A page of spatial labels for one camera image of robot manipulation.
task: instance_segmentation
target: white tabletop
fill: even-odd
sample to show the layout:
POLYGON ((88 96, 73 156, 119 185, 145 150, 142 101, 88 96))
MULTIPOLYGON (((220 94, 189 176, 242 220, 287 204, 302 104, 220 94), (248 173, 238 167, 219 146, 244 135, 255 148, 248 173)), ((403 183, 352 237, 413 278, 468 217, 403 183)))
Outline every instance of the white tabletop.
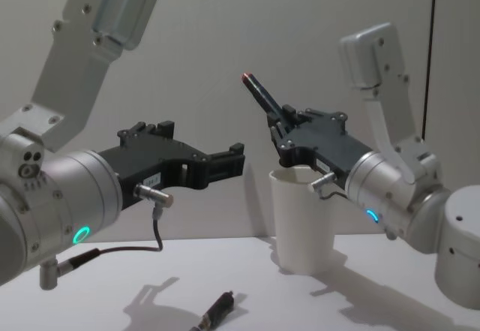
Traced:
MULTIPOLYGON (((154 245, 117 242, 92 247, 154 245)), ((237 309, 220 326, 233 330, 479 330, 480 311, 448 301, 434 261, 383 235, 337 236, 336 265, 318 279, 284 275, 273 239, 166 241, 161 254, 104 255, 38 287, 33 269, 0 288, 0 329, 188 331, 225 291, 237 309)))

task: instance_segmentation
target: cup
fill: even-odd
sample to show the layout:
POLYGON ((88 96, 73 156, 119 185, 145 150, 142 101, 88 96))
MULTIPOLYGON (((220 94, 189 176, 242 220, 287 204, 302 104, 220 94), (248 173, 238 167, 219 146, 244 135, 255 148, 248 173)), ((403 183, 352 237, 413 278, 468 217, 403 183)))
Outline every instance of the cup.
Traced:
POLYGON ((309 167, 270 172, 280 267, 297 275, 316 275, 329 267, 335 237, 333 207, 308 185, 321 177, 309 167))

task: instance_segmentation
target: robotic arm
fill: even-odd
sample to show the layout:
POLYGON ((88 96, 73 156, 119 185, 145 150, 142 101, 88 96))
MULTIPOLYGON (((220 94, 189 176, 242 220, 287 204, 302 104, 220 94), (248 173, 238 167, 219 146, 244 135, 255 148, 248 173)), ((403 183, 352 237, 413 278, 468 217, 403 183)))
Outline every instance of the robotic arm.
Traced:
POLYGON ((44 161, 86 124, 110 64, 140 42, 156 0, 68 0, 31 102, 0 123, 0 285, 40 264, 52 289, 72 265, 56 255, 141 200, 154 220, 172 186, 204 189, 242 174, 243 145, 207 155, 173 139, 173 122, 120 131, 120 146, 44 161))
POLYGON ((396 28, 383 24, 343 38, 348 79, 364 99, 379 152, 346 131, 347 115, 279 107, 251 74, 243 82, 267 113, 280 164, 306 164, 321 177, 310 189, 335 183, 389 239, 438 254, 435 279, 452 301, 480 309, 480 186, 455 193, 443 187, 440 163, 416 134, 409 77, 396 28))

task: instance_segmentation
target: black cable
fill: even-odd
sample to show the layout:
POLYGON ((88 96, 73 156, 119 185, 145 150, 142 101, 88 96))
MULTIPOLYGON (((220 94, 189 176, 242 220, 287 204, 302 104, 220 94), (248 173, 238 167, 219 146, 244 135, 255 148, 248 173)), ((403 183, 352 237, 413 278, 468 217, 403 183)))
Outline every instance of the black cable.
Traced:
POLYGON ((85 265, 89 261, 97 258, 102 254, 109 254, 112 252, 118 251, 150 251, 150 252, 160 252, 164 249, 164 244, 158 232, 158 220, 153 220, 153 233, 155 235, 155 240, 157 241, 158 247, 142 247, 142 246, 125 246, 125 247, 112 247, 105 248, 104 250, 99 250, 98 248, 93 248, 90 251, 79 254, 78 256, 72 257, 65 262, 68 262, 72 265, 73 269, 85 265))
POLYGON ((333 196, 340 196, 340 197, 343 197, 344 199, 348 200, 348 197, 345 194, 342 194, 341 192, 336 192, 336 191, 333 191, 328 196, 321 197, 320 199, 322 201, 330 200, 333 196))

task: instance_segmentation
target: white wall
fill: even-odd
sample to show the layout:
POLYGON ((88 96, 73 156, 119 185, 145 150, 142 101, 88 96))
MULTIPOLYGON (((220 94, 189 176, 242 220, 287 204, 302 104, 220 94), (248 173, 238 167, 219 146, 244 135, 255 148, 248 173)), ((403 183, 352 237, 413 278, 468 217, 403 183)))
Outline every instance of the white wall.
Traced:
MULTIPOLYGON (((51 45, 50 27, 66 0, 0 0, 0 117, 25 103, 51 45)), ((243 88, 254 72, 280 103, 342 110, 350 132, 373 145, 358 95, 344 82, 340 37, 394 21, 422 123, 431 0, 159 0, 140 47, 112 67, 85 131, 66 148, 116 146, 137 121, 176 122, 175 138, 206 152, 246 144, 244 176, 205 191, 173 189, 166 238, 273 233, 268 173, 278 167, 266 117, 243 88)), ((150 205, 129 209, 97 239, 149 239, 150 205)), ((377 230, 341 203, 337 231, 377 230)))
POLYGON ((480 183, 480 0, 436 0, 426 139, 445 184, 480 183))

